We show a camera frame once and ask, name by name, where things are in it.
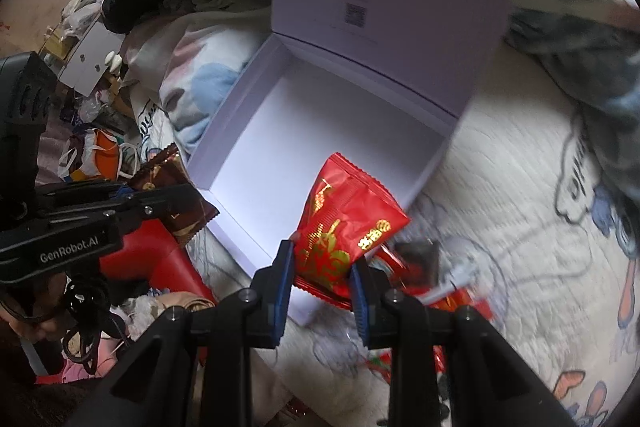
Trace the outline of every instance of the gray fabric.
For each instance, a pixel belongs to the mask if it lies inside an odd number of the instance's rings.
[[[604,173],[640,203],[640,35],[573,17],[517,9],[506,41],[536,57],[582,102]]]

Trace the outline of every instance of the brown snack bag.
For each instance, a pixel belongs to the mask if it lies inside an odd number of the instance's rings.
[[[180,158],[178,146],[172,143],[145,163],[127,185],[133,190],[152,190],[184,183],[191,181]],[[201,197],[193,210],[163,217],[161,221],[178,244],[184,247],[191,237],[218,214],[218,209]]]

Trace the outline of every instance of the red candy wrapper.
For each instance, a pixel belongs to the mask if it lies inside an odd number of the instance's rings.
[[[369,266],[382,270],[391,288],[400,288],[409,295],[421,295],[438,285],[439,252],[440,244],[428,239],[396,243],[395,250],[381,245]]]
[[[379,181],[334,153],[324,163],[298,225],[295,284],[341,308],[351,308],[351,264],[409,223]]]

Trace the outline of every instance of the white gift box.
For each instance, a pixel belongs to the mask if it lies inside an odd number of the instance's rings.
[[[209,228],[249,275],[296,229],[334,152],[407,207],[446,151],[511,0],[273,0],[272,35],[188,170]],[[320,301],[294,289],[305,324]]]

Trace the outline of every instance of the qr code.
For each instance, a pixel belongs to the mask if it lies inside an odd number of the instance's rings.
[[[364,28],[367,23],[367,9],[363,6],[347,3],[344,21],[358,28]]]

